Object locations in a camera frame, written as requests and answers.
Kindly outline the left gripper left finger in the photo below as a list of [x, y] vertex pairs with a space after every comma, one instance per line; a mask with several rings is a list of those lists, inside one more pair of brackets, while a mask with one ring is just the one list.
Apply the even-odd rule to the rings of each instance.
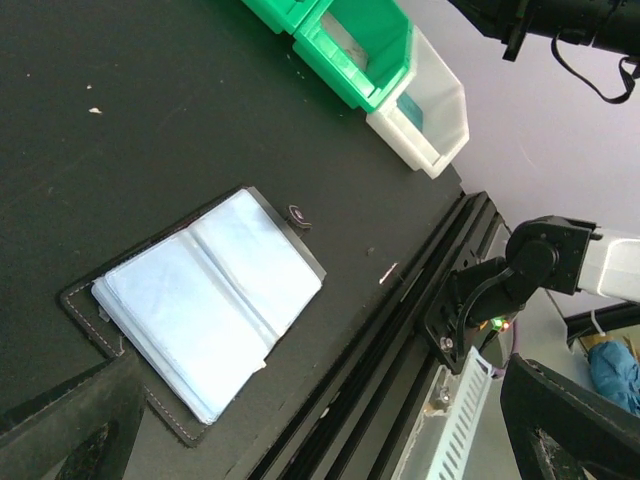
[[1, 414], [1, 477], [121, 479], [144, 407], [137, 356], [108, 359]]

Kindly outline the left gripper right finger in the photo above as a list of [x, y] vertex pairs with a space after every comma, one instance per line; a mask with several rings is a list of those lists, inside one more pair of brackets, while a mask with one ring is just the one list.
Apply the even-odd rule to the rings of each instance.
[[500, 405], [523, 479], [639, 477], [639, 418], [539, 362], [511, 356]]

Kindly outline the black leather card holder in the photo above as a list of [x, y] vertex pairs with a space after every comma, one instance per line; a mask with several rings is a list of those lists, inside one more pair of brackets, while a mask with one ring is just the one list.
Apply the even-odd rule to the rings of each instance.
[[299, 207], [253, 187], [195, 210], [63, 290], [108, 357], [134, 353], [151, 408], [197, 446], [307, 305], [326, 272]]

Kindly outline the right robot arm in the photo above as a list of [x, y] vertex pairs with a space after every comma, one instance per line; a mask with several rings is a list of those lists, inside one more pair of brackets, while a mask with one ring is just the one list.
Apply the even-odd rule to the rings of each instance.
[[519, 311], [539, 289], [638, 302], [638, 236], [559, 216], [524, 222], [502, 256], [474, 264], [460, 253], [417, 329], [438, 361], [458, 374], [473, 331]]

